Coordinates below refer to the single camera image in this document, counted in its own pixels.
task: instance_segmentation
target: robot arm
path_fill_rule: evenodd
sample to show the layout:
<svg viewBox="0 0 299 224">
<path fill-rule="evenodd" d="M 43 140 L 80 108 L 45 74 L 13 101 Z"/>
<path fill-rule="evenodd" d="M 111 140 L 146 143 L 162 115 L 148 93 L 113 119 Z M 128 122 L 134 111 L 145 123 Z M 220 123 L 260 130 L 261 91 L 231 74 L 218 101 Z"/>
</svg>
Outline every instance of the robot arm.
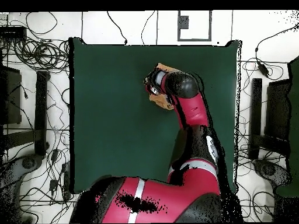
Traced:
<svg viewBox="0 0 299 224">
<path fill-rule="evenodd" d="M 218 149 L 196 79 L 181 71 L 156 69 L 145 81 L 152 94 L 167 96 L 178 115 L 180 130 L 169 165 L 168 184 L 130 177 L 121 183 L 121 178 L 98 181 L 81 195 L 71 223 L 221 221 Z M 113 182 L 117 187 L 112 189 Z M 120 198 L 127 197 L 124 192 L 130 194 L 134 204 L 121 202 Z M 157 202 L 156 210 L 146 212 L 143 205 L 153 202 Z"/>
</svg>

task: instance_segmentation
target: green surface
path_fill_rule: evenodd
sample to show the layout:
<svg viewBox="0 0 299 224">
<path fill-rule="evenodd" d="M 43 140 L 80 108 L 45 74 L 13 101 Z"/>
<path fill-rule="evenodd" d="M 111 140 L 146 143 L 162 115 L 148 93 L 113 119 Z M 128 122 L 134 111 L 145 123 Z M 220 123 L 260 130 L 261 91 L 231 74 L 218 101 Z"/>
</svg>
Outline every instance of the green surface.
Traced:
<svg viewBox="0 0 299 224">
<path fill-rule="evenodd" d="M 291 104 L 290 141 L 291 153 L 288 159 L 288 168 L 292 176 L 289 185 L 283 185 L 276 189 L 276 193 L 282 197 L 299 197 L 299 57 L 288 64 L 292 86 L 288 94 Z"/>
<path fill-rule="evenodd" d="M 74 191 L 106 174 L 166 181 L 178 119 L 149 101 L 142 84 L 160 62 L 201 76 L 234 192 L 237 49 L 237 41 L 228 47 L 123 46 L 75 38 Z"/>
</svg>

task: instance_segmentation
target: black cable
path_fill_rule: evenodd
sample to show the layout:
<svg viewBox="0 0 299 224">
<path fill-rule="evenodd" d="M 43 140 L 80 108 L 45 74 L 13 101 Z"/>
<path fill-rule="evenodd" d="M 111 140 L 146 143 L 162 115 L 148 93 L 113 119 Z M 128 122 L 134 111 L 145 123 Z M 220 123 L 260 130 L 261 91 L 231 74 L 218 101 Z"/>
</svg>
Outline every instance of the black cable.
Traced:
<svg viewBox="0 0 299 224">
<path fill-rule="evenodd" d="M 58 107 L 58 106 L 56 105 L 56 101 L 55 101 L 52 97 L 51 97 L 51 99 L 52 99 L 55 103 L 52 104 L 50 107 L 48 107 L 47 110 L 49 110 L 49 109 L 52 108 L 52 107 L 56 107 L 57 109 L 59 109 L 59 110 L 61 111 L 61 114 L 60 114 L 60 116 L 59 116 L 59 119 L 60 119 L 60 122 L 62 122 L 63 126 L 62 126 L 61 128 L 59 128 L 59 129 L 63 129 L 65 124 L 64 124 L 63 120 L 61 119 L 61 117 L 62 117 L 62 115 L 63 115 L 63 113 L 64 113 L 64 110 L 61 109 L 60 107 Z"/>
<path fill-rule="evenodd" d="M 62 171 L 59 173 L 58 170 L 56 169 L 56 167 L 55 167 L 55 163 L 56 163 L 56 161 L 53 162 L 52 164 L 50 164 L 50 161 L 49 161 L 50 153 L 49 153 L 49 155 L 48 155 L 48 157 L 47 157 L 47 163 L 46 163 L 46 164 L 49 164 L 49 168 L 47 168 L 47 170 L 49 169 L 49 171 L 48 171 L 48 176 L 50 175 L 50 171 L 52 171 L 52 173 L 53 173 L 53 177 L 54 177 L 55 180 L 57 180 L 58 185 L 59 185 L 59 187 L 60 187 L 60 189 L 61 189 L 61 193 L 62 193 L 62 192 L 63 192 L 62 185 L 61 185 L 61 175 L 62 175 Z M 60 174 L 58 178 L 55 177 L 54 170 L 53 170 L 53 166 L 54 166 L 54 168 L 56 169 L 56 172 Z M 38 191 L 42 192 L 42 191 L 41 191 L 42 186 L 41 186 L 40 188 L 35 188 L 35 189 L 37 190 L 36 192 L 38 192 Z M 29 192 L 27 192 L 24 196 L 21 196 L 22 198 L 20 199 L 20 201 L 21 201 L 22 199 L 24 199 L 24 197 L 27 196 Z M 57 200 L 56 200 L 56 196 L 57 196 L 57 191 L 56 191 L 56 195 L 55 195 L 54 198 L 53 198 L 53 197 L 49 197 L 49 198 L 51 199 L 51 200 L 50 200 L 50 205 L 54 205 L 54 204 L 62 204 L 62 205 L 63 205 L 64 203 L 67 202 L 67 201 L 63 201 L 63 203 L 61 203 L 61 202 L 57 201 Z"/>
<path fill-rule="evenodd" d="M 56 17 L 51 13 L 51 12 L 48 12 L 48 13 L 50 13 L 51 14 L 51 16 L 54 18 L 54 20 L 55 20 L 55 25 L 54 25 L 54 27 L 52 27 L 49 31 L 45 31 L 44 33 L 37 33 L 37 32 L 35 32 L 35 31 L 33 31 L 32 29 L 30 29 L 29 28 L 29 25 L 28 25 L 28 16 L 30 15 L 30 14 L 32 14 L 32 13 L 35 13 L 35 12 L 29 12 L 27 15 L 26 15 L 26 25 L 27 25 L 27 28 L 30 30 L 30 32 L 35 36 L 35 38 L 37 38 L 37 39 L 39 39 L 36 35 L 42 35 L 42 34 L 47 34 L 47 33 L 49 33 L 49 32 L 51 32 L 56 26 L 57 26 L 57 24 L 58 24 L 58 21 L 57 21 L 57 19 L 56 19 Z"/>
<path fill-rule="evenodd" d="M 248 194 L 248 196 L 249 196 L 249 213 L 248 213 L 248 216 L 243 216 L 243 218 L 248 218 L 249 216 L 250 216 L 250 214 L 251 214 L 251 208 L 250 208 L 250 206 L 251 206 L 251 195 L 250 195 L 250 193 L 245 189 L 245 187 L 244 186 L 242 186 L 240 183 L 238 183 L 237 182 L 237 184 L 239 185 L 239 186 L 241 186 L 246 192 L 247 192 L 247 194 Z"/>
<path fill-rule="evenodd" d="M 57 25 L 57 19 L 55 16 L 49 12 L 55 19 L 56 24 L 53 28 Z M 20 22 L 18 20 L 13 20 L 10 22 L 10 25 L 12 22 L 19 22 L 22 25 L 15 25 L 15 26 L 22 26 L 27 28 L 36 40 L 33 40 L 30 37 L 27 37 L 27 40 L 25 41 L 14 41 L 13 47 L 11 47 L 11 42 L 4 44 L 3 47 L 6 48 L 7 53 L 4 53 L 4 57 L 8 56 L 8 52 L 11 50 L 14 52 L 14 54 L 10 55 L 16 55 L 21 62 L 15 62 L 15 61 L 9 61 L 11 63 L 24 63 L 27 66 L 29 66 L 31 69 L 34 69 L 35 71 L 38 69 L 47 69 L 47 70 L 59 70 L 58 72 L 51 71 L 51 73 L 57 74 L 61 71 L 66 71 L 66 68 L 68 67 L 68 52 L 69 52 L 69 46 L 68 46 L 68 40 L 55 40 L 55 39 L 42 39 L 37 37 L 37 34 L 46 34 L 53 30 L 50 29 L 47 32 L 44 33 L 37 33 L 33 31 L 28 25 L 24 24 L 23 22 Z M 55 45 L 52 42 L 53 41 L 60 41 L 59 45 Z"/>
<path fill-rule="evenodd" d="M 59 217 L 59 218 L 58 218 L 57 220 L 55 220 L 55 221 L 54 221 L 54 219 L 55 219 L 59 214 L 61 214 L 63 210 L 65 210 L 65 209 L 68 210 L 68 209 L 70 208 L 70 206 L 71 206 L 71 204 L 70 204 L 69 206 L 67 205 L 67 206 L 64 207 L 62 210 L 60 210 L 59 213 L 57 213 L 56 216 L 53 217 L 53 219 L 52 219 L 52 221 L 50 222 L 50 224 L 53 224 L 55 221 L 59 221 L 59 219 L 60 219 L 62 216 Z"/>
<path fill-rule="evenodd" d="M 22 199 L 20 201 L 22 201 L 22 202 L 51 202 L 51 200 L 33 200 L 33 199 L 31 199 L 31 200 Z M 60 203 L 64 203 L 64 202 L 65 202 L 64 200 L 60 200 L 60 201 L 57 201 L 56 204 L 60 204 Z"/>
<path fill-rule="evenodd" d="M 64 102 L 64 104 L 67 105 L 67 107 L 68 107 L 68 109 L 69 109 L 69 103 L 67 103 L 67 102 L 63 99 L 63 94 L 64 94 L 66 91 L 68 91 L 68 90 L 69 90 L 69 87 L 68 87 L 67 89 L 63 90 L 63 92 L 62 92 L 62 94 L 61 94 L 61 100 Z"/>
<path fill-rule="evenodd" d="M 274 35 L 272 35 L 272 36 L 270 36 L 270 37 L 264 38 L 263 40 L 261 40 L 261 41 L 258 43 L 258 45 L 257 45 L 256 48 L 255 48 L 255 58 L 256 58 L 256 62 L 257 62 L 258 65 L 259 65 L 259 70 L 261 71 L 261 73 L 262 73 L 265 77 L 269 78 L 270 80 L 275 81 L 275 80 L 280 79 L 280 78 L 283 76 L 284 71 L 283 71 L 283 68 L 280 67 L 280 66 L 277 66 L 277 65 L 270 65 L 270 66 L 273 66 L 273 67 L 279 67 L 279 68 L 281 68 L 282 73 L 281 73 L 281 76 L 278 77 L 278 78 L 276 78 L 276 79 L 273 79 L 273 78 L 270 78 L 270 77 L 269 77 L 269 71 L 268 71 L 268 70 L 266 69 L 266 67 L 265 67 L 265 64 L 266 64 L 266 65 L 269 65 L 269 64 L 263 62 L 261 59 L 258 58 L 259 45 L 260 45 L 262 42 L 264 42 L 265 40 L 268 40 L 268 39 L 270 39 L 270 38 L 272 38 L 272 37 L 274 37 L 274 36 L 277 36 L 277 35 L 279 35 L 279 34 L 281 34 L 281 33 L 286 33 L 287 31 L 290 31 L 290 30 L 292 30 L 292 29 L 294 29 L 294 30 L 299 29 L 299 23 L 297 23 L 297 24 L 296 24 L 295 26 L 293 26 L 293 27 L 290 27 L 289 29 L 285 29 L 285 30 L 280 31 L 280 32 L 278 32 L 278 33 L 276 33 L 276 34 L 274 34 Z"/>
<path fill-rule="evenodd" d="M 107 15 L 108 15 L 109 19 L 114 23 L 114 25 L 118 27 L 118 25 L 114 22 L 114 20 L 112 20 L 112 18 L 111 18 L 111 16 L 109 15 L 109 12 L 108 12 L 108 11 L 107 11 Z M 120 34 L 121 34 L 121 36 L 123 36 L 123 32 L 121 31 L 120 27 L 118 27 L 118 28 L 119 28 L 119 30 L 120 30 Z M 127 40 L 124 36 L 123 36 L 123 38 L 124 38 L 124 45 L 126 45 L 126 44 L 128 43 L 128 40 Z"/>
<path fill-rule="evenodd" d="M 37 203 L 37 202 L 35 202 L 33 205 L 31 205 L 31 206 L 30 206 L 30 207 L 29 207 L 27 210 L 25 210 L 25 211 L 22 209 L 22 205 L 20 205 L 20 207 L 19 207 L 19 208 L 20 208 L 20 210 L 21 210 L 21 211 L 23 211 L 23 213 L 21 214 L 21 216 L 22 216 L 24 213 L 29 213 L 29 214 L 32 214 L 32 215 L 34 215 L 34 213 L 32 213 L 32 212 L 29 212 L 28 210 L 29 210 L 29 209 L 31 209 L 33 206 L 35 206 L 35 205 L 36 205 L 36 203 Z"/>
<path fill-rule="evenodd" d="M 149 16 L 149 18 L 148 18 L 147 21 L 145 22 L 145 25 L 144 25 L 143 30 L 142 30 L 142 32 L 141 32 L 141 40 L 142 40 L 143 45 L 144 45 L 143 38 L 142 38 L 143 31 L 144 31 L 144 29 L 145 29 L 145 26 L 147 25 L 148 20 L 153 16 L 153 14 L 154 14 L 155 12 L 156 12 L 156 11 L 154 10 L 153 13 Z"/>
<path fill-rule="evenodd" d="M 45 185 L 45 183 L 46 183 L 46 181 L 47 181 L 47 179 L 48 179 L 48 177 L 50 176 L 50 172 L 52 172 L 52 175 L 53 175 L 53 177 L 54 177 L 54 179 L 55 179 L 55 174 L 54 174 L 54 170 L 53 170 L 53 166 L 55 167 L 55 163 L 56 163 L 56 161 L 54 162 L 54 163 L 50 163 L 50 161 L 49 161 L 49 157 L 50 157 L 50 155 L 55 151 L 55 150 L 57 150 L 57 149 L 54 149 L 54 147 L 55 147 L 55 143 L 56 143 L 56 133 L 55 133 L 55 142 L 54 142 L 54 145 L 53 145 L 53 148 L 52 148 L 52 150 L 51 150 L 51 152 L 48 154 L 48 156 L 47 156 L 47 160 L 46 160 L 46 171 L 42 174 L 42 175 L 44 175 L 46 172 L 48 172 L 48 176 L 47 176 L 47 178 L 45 179 L 45 181 L 44 181 L 44 183 L 43 183 L 43 185 L 40 187 L 40 189 Z"/>
<path fill-rule="evenodd" d="M 255 204 L 255 197 L 256 197 L 257 195 L 261 194 L 261 193 L 265 193 L 265 194 L 267 194 L 267 195 L 269 195 L 269 196 L 271 196 L 271 197 L 274 198 L 274 196 L 273 196 L 271 193 L 267 192 L 267 191 L 259 191 L 259 192 L 257 192 L 256 194 L 253 195 L 253 197 L 252 197 L 252 205 Z M 260 222 L 262 222 L 262 220 L 258 217 L 258 213 L 257 213 L 257 211 L 256 211 L 256 207 L 255 207 L 255 206 L 253 207 L 253 212 L 255 213 L 255 216 L 257 217 L 257 219 L 258 219 Z M 268 212 L 266 212 L 266 213 L 273 217 L 273 214 L 270 212 L 270 210 L 269 210 Z"/>
<path fill-rule="evenodd" d="M 54 198 L 52 198 L 51 196 L 47 195 L 46 193 L 44 193 L 41 189 L 39 189 L 39 188 L 37 188 L 37 187 L 32 187 L 32 188 L 31 188 L 25 195 L 20 196 L 20 197 L 22 197 L 22 198 L 20 199 L 20 201 L 23 200 L 25 197 L 27 197 L 28 194 L 29 194 L 29 192 L 31 192 L 31 190 L 37 190 L 37 191 L 39 191 L 40 193 L 42 193 L 45 197 L 47 197 L 47 198 L 51 199 L 52 201 L 54 201 L 54 202 L 56 202 L 56 203 L 59 204 L 59 201 L 56 201 Z"/>
</svg>

